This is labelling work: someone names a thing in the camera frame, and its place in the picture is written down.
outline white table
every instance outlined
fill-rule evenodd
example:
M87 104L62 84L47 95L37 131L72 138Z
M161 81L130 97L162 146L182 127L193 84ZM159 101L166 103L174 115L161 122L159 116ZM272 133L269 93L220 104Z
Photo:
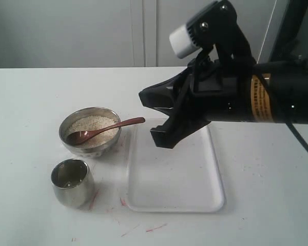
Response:
M58 137L61 121L92 106L122 119L162 117L142 107L138 92L182 70L0 70L0 245L308 245L308 155L284 125L212 123L226 195L216 214L121 206L123 136L116 155L85 159L99 181L93 209L58 203L51 170L74 157ZM298 128L308 141L308 126Z

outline plastic tray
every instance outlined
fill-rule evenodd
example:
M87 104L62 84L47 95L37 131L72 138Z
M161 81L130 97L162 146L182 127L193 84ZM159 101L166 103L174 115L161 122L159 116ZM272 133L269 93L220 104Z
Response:
M163 122L151 119L134 128L126 204L138 212L218 211L224 195L209 128L169 150L157 148L149 131Z

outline stainless steel cup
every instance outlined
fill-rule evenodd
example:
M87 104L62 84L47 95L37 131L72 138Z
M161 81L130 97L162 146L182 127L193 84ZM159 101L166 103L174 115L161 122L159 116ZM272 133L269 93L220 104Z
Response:
M79 159L59 163L51 172L51 182L58 201L71 208L80 207L94 193L89 166Z

